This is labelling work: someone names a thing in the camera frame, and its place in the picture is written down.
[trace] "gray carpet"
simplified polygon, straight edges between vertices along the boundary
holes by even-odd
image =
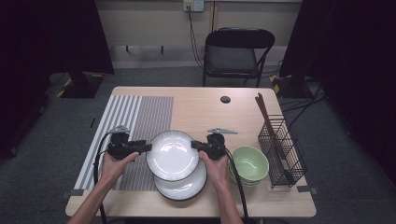
[[[272,70],[276,66],[265,67],[265,71]],[[55,82],[61,76],[55,74],[50,79]],[[0,161],[0,223],[65,223],[67,200],[61,195],[76,183],[113,88],[199,87],[201,70],[199,67],[119,69],[115,76],[105,77],[94,99],[56,98],[67,79],[64,76],[49,88],[46,110],[20,142],[18,156]],[[241,79],[212,78],[207,84],[254,87],[255,81],[244,84]],[[312,92],[318,88],[317,82],[308,85]],[[261,87],[272,88],[268,78],[262,79]],[[287,111],[288,122],[302,109],[288,110],[306,103],[304,99],[279,99],[279,102]],[[318,212],[311,218],[268,218],[266,223],[395,222],[395,188],[372,157],[348,137],[342,117],[326,99],[309,106],[293,123],[292,130],[304,150],[309,169],[307,182],[318,191],[313,195]]]

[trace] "gray striped mat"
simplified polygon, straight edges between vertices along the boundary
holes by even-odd
[[[79,173],[75,189],[93,188],[93,162],[102,137],[118,125],[130,130],[131,140],[147,140],[171,127],[173,97],[112,95],[93,138],[90,150]],[[105,150],[109,136],[103,144]],[[146,163],[146,154],[131,162],[120,177],[117,190],[156,190],[153,174]]]

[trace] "wire dish rack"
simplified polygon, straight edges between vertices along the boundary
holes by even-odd
[[[269,120],[275,136],[271,136],[264,123],[259,134],[259,142],[262,152],[269,162],[268,175],[271,178],[271,188],[276,186],[292,187],[307,171],[303,160],[304,153],[297,146],[298,144],[295,144],[297,141],[288,131],[288,126],[282,115],[269,116]]]

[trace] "controller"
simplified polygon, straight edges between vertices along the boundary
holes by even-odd
[[[224,136],[220,133],[212,133],[206,137],[207,143],[200,141],[191,141],[191,147],[198,151],[204,151],[207,156],[217,161],[226,154],[226,148],[224,146]]]
[[[143,152],[151,151],[152,144],[146,145],[146,140],[129,141],[127,133],[111,134],[110,142],[107,145],[107,152],[116,160],[123,160],[134,152],[141,155]]]

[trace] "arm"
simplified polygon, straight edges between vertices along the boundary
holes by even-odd
[[[228,158],[223,156],[219,161],[212,161],[203,151],[200,151],[200,157],[206,165],[207,174],[212,180],[213,187],[218,196],[221,223],[242,224],[242,219],[236,209],[230,185],[227,181]]]
[[[114,187],[119,177],[123,174],[126,165],[134,161],[139,156],[134,152],[122,161],[114,159],[106,152],[103,156],[102,174],[98,183],[79,207],[77,212],[67,222],[72,223],[93,223],[93,219],[99,210],[100,205],[105,199],[108,192]]]

